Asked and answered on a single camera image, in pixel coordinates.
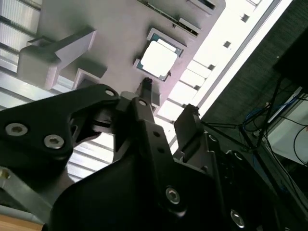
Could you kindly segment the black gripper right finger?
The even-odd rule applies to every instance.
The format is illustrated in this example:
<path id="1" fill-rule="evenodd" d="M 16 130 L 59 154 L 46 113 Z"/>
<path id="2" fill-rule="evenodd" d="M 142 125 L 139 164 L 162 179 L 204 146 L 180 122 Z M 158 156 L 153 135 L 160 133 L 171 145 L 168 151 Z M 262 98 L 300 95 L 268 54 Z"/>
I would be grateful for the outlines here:
<path id="1" fill-rule="evenodd" d="M 255 231 L 259 226 L 256 203 L 249 195 L 247 163 L 221 150 L 217 138 L 205 131 L 198 108 L 187 105 L 174 123 L 177 157 L 205 172 L 214 181 L 214 195 L 225 225 L 231 231 Z"/>

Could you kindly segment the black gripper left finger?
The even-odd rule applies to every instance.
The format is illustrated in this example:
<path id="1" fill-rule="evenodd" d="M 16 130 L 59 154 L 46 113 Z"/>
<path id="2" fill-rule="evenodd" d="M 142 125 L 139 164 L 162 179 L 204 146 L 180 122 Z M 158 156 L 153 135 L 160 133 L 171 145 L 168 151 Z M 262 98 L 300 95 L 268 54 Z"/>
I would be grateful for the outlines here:
<path id="1" fill-rule="evenodd" d="M 175 161 L 151 105 L 139 95 L 128 99 L 104 84 L 1 111 L 1 189 L 32 214 L 51 216 L 57 199 L 75 184 L 67 171 L 73 149 L 103 132 L 114 136 L 111 164 L 138 157 L 157 198 L 166 195 L 171 203 L 180 203 L 172 188 L 175 177 L 167 172 Z"/>

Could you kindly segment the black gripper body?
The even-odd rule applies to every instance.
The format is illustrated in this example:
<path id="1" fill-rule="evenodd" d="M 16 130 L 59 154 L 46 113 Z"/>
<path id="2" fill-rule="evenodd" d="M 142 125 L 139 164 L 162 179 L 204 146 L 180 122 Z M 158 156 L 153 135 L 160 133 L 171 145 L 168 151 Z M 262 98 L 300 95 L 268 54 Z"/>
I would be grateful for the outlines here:
<path id="1" fill-rule="evenodd" d="M 167 172 L 180 203 L 157 198 L 141 160 L 128 156 L 67 188 L 55 202 L 51 231 L 226 231 L 213 180 L 174 162 Z"/>

